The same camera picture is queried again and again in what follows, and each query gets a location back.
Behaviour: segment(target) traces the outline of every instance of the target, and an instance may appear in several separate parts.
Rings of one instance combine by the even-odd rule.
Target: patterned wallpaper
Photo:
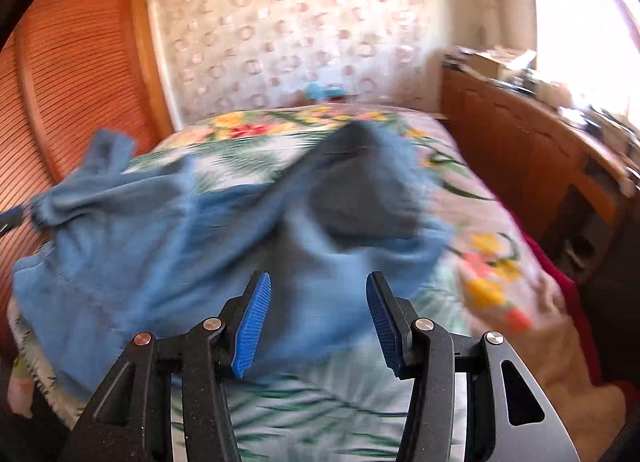
[[[433,109],[432,0],[151,0],[182,122],[295,106],[309,82]]]

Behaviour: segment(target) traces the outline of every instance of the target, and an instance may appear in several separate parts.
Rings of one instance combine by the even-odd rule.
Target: bedspread
[[[234,112],[172,135],[155,152],[134,159],[131,168],[150,168],[194,153],[201,191],[261,184],[354,118],[377,121],[412,140],[422,165],[440,185],[434,193],[434,214],[455,228],[430,290],[422,293],[426,300],[414,301],[418,312],[449,331],[471,326],[474,334],[505,334],[549,396],[581,460],[596,461],[623,425],[622,392],[614,386],[591,385],[558,286],[543,272],[508,212],[466,166],[450,135],[427,114],[367,105]],[[464,308],[457,294],[462,294]],[[20,322],[15,302],[10,316],[21,351],[40,365],[40,382],[44,380],[48,392],[59,392],[54,381],[47,381],[55,375],[37,356],[37,342],[28,324]],[[375,337],[358,347],[358,358],[362,365],[330,358],[306,374],[285,376],[273,388],[230,395],[243,459],[261,460],[265,454],[274,460],[394,458],[410,385],[403,386],[384,367]],[[75,406],[81,403],[65,402],[68,423],[73,423],[79,413]],[[452,460],[462,459],[464,402],[464,384],[457,379]],[[174,432],[180,428],[179,412],[177,406]],[[343,423],[336,416],[355,422]],[[353,424],[361,427],[353,429]],[[337,435],[345,425],[354,435]],[[286,428],[292,428],[292,437],[283,434]],[[300,451],[304,442],[294,438],[313,449]]]

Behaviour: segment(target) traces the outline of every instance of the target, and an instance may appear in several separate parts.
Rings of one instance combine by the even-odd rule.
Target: blue garment
[[[139,331],[187,332],[259,268],[271,306],[247,376],[282,371],[370,330],[365,282],[397,296],[425,282],[449,229],[428,217],[431,181],[411,146],[354,122],[271,185],[197,194],[193,161],[122,173],[133,150],[101,130],[84,165],[34,198],[51,231],[14,267],[14,294],[58,381],[87,397]]]

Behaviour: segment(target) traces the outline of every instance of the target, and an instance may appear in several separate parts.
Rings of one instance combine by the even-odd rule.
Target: floral bedspread
[[[352,119],[375,121],[410,139],[421,164],[437,178],[431,211],[455,227],[449,251],[413,301],[419,314],[449,331],[467,333],[483,312],[506,328],[536,320],[532,286],[542,271],[507,211],[468,169],[450,135],[427,114],[365,105],[319,105],[234,112],[201,121],[169,137],[130,169],[151,168],[194,153],[198,190],[272,182],[289,164]],[[56,385],[15,301],[10,324],[23,360],[53,409],[72,427],[82,412]],[[267,386],[238,384],[228,401],[242,459],[304,461],[393,460],[411,396],[410,381],[386,368],[375,334],[348,352],[282,374]],[[466,381],[456,376],[456,416],[450,458],[463,459]],[[184,460],[179,386],[172,409],[174,458]]]

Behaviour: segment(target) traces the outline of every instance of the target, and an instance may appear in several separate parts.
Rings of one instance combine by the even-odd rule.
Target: wooden dresser
[[[148,20],[141,1],[138,26]],[[100,127],[135,138],[138,153],[168,133],[150,106],[131,2],[35,0],[0,52],[0,212],[71,172]],[[0,239],[0,355],[9,359],[12,265],[39,240],[30,226]]]
[[[441,111],[469,166],[551,258],[590,212],[619,225],[634,193],[626,163],[543,103],[443,69]]]

